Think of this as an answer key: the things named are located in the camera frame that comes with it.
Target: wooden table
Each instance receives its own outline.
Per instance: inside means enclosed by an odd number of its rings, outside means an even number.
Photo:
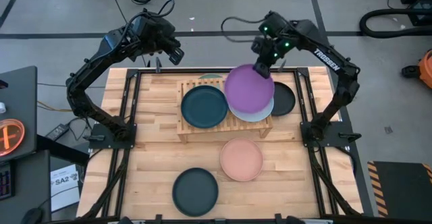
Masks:
[[[119,114],[126,70],[113,68],[109,72],[102,108],[112,115]],[[329,75],[325,67],[310,67],[309,72],[317,109],[322,111],[333,96]],[[154,219],[156,214],[162,214],[164,219],[191,219],[173,205],[171,189],[181,172],[191,167],[202,167],[216,177],[219,198],[215,207],[199,219],[272,219],[275,213],[281,213],[283,217],[318,217],[311,166],[300,133],[302,118],[298,100],[290,114],[273,118],[273,129],[265,139],[260,138],[258,132],[219,132],[190,136],[188,143],[182,144],[176,132],[176,83],[201,75],[142,76],[136,112],[138,132],[135,148],[130,154],[121,215],[131,219]],[[293,74],[272,76],[275,81],[284,82],[296,91]],[[301,82],[307,101],[304,80]],[[130,110],[131,101],[128,101],[126,112]],[[308,102],[306,108],[310,120],[312,115]],[[228,140],[236,137],[254,140],[263,151],[263,171],[253,181],[233,181],[220,167],[220,150]],[[101,151],[88,164],[77,216],[87,212],[105,188],[111,151]],[[349,156],[334,148],[327,149],[327,156],[336,188],[354,209],[362,212]],[[322,182],[321,186],[326,211],[330,213],[327,191]],[[116,196],[115,189],[111,196],[110,215],[114,213]]]

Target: dark green plate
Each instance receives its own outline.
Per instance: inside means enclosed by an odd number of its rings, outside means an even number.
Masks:
[[[228,112],[225,95],[214,86],[192,88],[182,100],[182,115],[192,126],[211,128],[220,124]]]
[[[218,195],[215,177],[198,167],[184,171],[173,185],[175,207],[189,217],[208,213],[215,206]]]

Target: orange object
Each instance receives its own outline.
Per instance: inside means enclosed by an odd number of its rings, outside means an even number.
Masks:
[[[420,68],[420,79],[428,87],[432,88],[432,50],[426,52],[418,66]]]
[[[0,157],[13,152],[24,139],[24,125],[17,119],[0,121]]]

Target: pink plate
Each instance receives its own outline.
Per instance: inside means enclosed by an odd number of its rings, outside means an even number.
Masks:
[[[230,140],[221,151],[221,166],[228,177],[236,181],[256,178],[263,168],[263,153],[252,140]]]

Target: purple plate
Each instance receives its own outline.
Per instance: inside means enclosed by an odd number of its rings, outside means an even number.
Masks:
[[[228,104],[243,113],[263,110],[274,92],[273,78],[264,79],[253,70],[253,65],[241,65],[232,69],[225,82]]]

